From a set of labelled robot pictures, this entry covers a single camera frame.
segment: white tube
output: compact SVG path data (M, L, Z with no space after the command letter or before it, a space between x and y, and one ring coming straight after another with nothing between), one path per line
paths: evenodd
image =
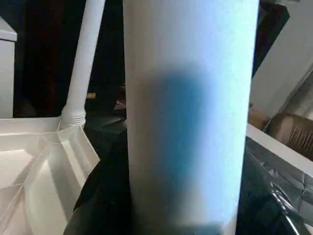
M124 2L139 233L235 233L258 4Z
M85 124L85 102L105 0L87 0L61 126Z

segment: white plastic tray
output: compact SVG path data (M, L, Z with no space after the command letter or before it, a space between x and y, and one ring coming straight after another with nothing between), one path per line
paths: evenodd
M0 235L62 235L99 161L81 127L46 121L0 120Z

